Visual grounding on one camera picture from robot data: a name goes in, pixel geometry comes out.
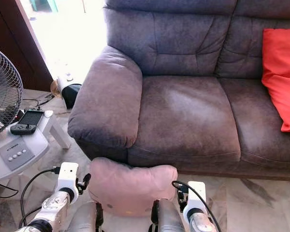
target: cord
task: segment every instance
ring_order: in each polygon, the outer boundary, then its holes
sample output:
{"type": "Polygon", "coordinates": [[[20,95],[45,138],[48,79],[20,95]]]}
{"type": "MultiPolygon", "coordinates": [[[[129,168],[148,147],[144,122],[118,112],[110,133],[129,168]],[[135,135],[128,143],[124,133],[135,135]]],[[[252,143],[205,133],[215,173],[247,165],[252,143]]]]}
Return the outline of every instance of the cord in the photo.
{"type": "Polygon", "coordinates": [[[212,211],[209,209],[208,205],[207,205],[206,202],[202,199],[202,197],[197,193],[197,191],[194,190],[193,187],[187,185],[187,184],[184,183],[184,182],[178,181],[178,180],[172,181],[172,186],[173,186],[174,188],[178,189],[178,188],[175,186],[175,184],[180,184],[180,185],[186,186],[187,188],[189,188],[191,191],[193,191],[193,192],[194,192],[194,193],[195,193],[195,194],[200,198],[201,202],[205,205],[207,211],[208,211],[209,214],[212,216],[212,218],[213,218],[213,220],[214,220],[214,223],[215,223],[215,225],[216,225],[216,227],[217,227],[217,229],[218,229],[218,232],[221,232],[221,229],[220,229],[220,227],[219,227],[219,224],[218,224],[218,222],[217,222],[217,220],[216,220],[214,214],[213,214],[212,211]]]}
{"type": "Polygon", "coordinates": [[[25,196],[25,193],[26,193],[26,190],[27,188],[29,187],[29,185],[34,181],[35,178],[37,178],[38,176],[40,176],[41,174],[43,173],[47,173],[47,172],[55,172],[56,173],[56,168],[52,168],[52,169],[47,169],[47,170],[44,170],[44,171],[41,171],[39,172],[38,174],[36,174],[28,183],[27,185],[25,186],[23,192],[21,193],[21,197],[20,197],[20,210],[21,210],[21,216],[24,218],[23,222],[24,222],[24,225],[27,226],[27,221],[26,221],[26,217],[25,217],[25,210],[24,210],[24,196],[25,196]]]}
{"type": "Polygon", "coordinates": [[[37,105],[35,107],[38,107],[40,102],[36,99],[23,99],[24,101],[36,101],[37,102],[37,105]]]}
{"type": "Polygon", "coordinates": [[[30,214],[33,214],[34,212],[38,211],[38,210],[41,209],[41,208],[42,208],[42,206],[40,206],[40,207],[38,207],[38,208],[36,208],[36,209],[30,211],[30,212],[27,213],[26,215],[24,215],[23,218],[20,220],[20,223],[19,223],[18,228],[19,228],[19,229],[22,228],[23,222],[24,222],[24,220],[26,219],[26,217],[28,217],[30,214]]]}
{"type": "Polygon", "coordinates": [[[0,198],[3,198],[3,199],[11,198],[11,197],[15,196],[15,195],[18,193],[18,190],[16,190],[16,189],[13,189],[13,188],[7,187],[7,186],[2,185],[2,184],[0,184],[0,186],[1,186],[1,187],[4,187],[4,188],[6,188],[6,189],[9,189],[9,190],[12,190],[12,191],[15,191],[15,192],[16,192],[16,193],[12,194],[11,196],[8,196],[8,197],[2,197],[2,196],[0,196],[0,198]]]}

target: pink cushion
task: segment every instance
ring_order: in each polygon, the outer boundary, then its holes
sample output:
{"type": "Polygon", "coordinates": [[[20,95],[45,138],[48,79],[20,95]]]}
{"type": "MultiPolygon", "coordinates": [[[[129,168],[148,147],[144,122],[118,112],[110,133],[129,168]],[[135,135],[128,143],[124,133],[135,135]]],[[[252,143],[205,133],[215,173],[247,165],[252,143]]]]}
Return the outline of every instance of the pink cushion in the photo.
{"type": "Polygon", "coordinates": [[[95,158],[90,167],[89,193],[103,210],[119,216],[148,216],[154,200],[171,200],[177,170],[170,165],[131,168],[107,158],[95,158]]]}

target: sofa armrest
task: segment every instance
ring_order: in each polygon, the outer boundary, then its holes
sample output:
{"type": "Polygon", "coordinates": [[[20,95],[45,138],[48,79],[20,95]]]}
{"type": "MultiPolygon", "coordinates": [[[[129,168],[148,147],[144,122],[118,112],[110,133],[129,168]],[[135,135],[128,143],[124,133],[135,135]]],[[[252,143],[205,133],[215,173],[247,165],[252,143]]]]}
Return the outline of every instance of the sofa armrest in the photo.
{"type": "Polygon", "coordinates": [[[138,131],[142,82],[142,72],[131,58],[105,47],[76,97],[69,135],[107,147],[132,146],[138,131]]]}

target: marble floor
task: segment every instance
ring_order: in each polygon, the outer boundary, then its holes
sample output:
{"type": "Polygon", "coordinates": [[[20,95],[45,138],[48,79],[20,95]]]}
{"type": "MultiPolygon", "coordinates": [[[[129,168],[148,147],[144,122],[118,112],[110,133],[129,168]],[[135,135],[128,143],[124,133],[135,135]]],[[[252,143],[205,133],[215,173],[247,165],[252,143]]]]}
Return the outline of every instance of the marble floor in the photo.
{"type": "MultiPolygon", "coordinates": [[[[45,94],[39,91],[25,91],[26,98],[40,101],[43,101],[45,94]]],[[[34,104],[34,101],[24,101],[23,107],[34,106],[34,104]]],[[[60,125],[67,130],[69,111],[66,110],[61,99],[54,98],[42,108],[53,110],[60,125]]],[[[60,165],[63,161],[77,162],[80,165],[79,177],[83,178],[88,171],[90,161],[77,144],[71,139],[71,148],[63,150],[52,137],[49,141],[50,150],[41,160],[39,169],[60,165]]],[[[205,183],[207,202],[223,232],[290,232],[290,182],[183,174],[180,174],[178,179],[185,182],[196,180],[205,183]]],[[[25,211],[28,212],[39,206],[50,194],[33,186],[26,200],[25,211]]],[[[61,227],[62,231],[67,229],[77,208],[89,200],[90,197],[85,192],[70,207],[69,216],[61,227]]],[[[14,231],[20,219],[19,201],[0,199],[0,232],[14,231]]],[[[149,217],[117,217],[104,213],[105,232],[146,232],[149,225],[149,217]]]]}

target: white table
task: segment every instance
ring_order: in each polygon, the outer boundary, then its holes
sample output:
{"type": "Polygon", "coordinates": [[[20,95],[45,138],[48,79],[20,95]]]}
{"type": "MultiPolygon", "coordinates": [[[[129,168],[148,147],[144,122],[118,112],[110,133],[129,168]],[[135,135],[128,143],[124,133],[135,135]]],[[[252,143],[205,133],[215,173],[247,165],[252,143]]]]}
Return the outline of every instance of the white table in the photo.
{"type": "MultiPolygon", "coordinates": [[[[0,145],[7,144],[19,135],[13,135],[10,132],[10,126],[8,126],[5,131],[0,133],[0,145]]],[[[0,183],[7,185],[9,180],[16,175],[23,175],[31,179],[36,175],[38,171],[37,161],[42,158],[45,153],[49,150],[48,140],[46,139],[48,134],[51,134],[59,145],[63,149],[69,149],[71,142],[67,133],[65,133],[60,127],[59,123],[56,120],[56,116],[53,114],[53,111],[45,111],[45,114],[41,118],[36,131],[32,135],[22,136],[25,144],[34,154],[34,157],[28,162],[18,167],[17,169],[11,171],[8,166],[4,163],[0,155],[0,183]]],[[[46,175],[41,175],[35,179],[34,184],[38,187],[43,188],[48,191],[53,191],[56,181],[48,178],[46,175]]]]}

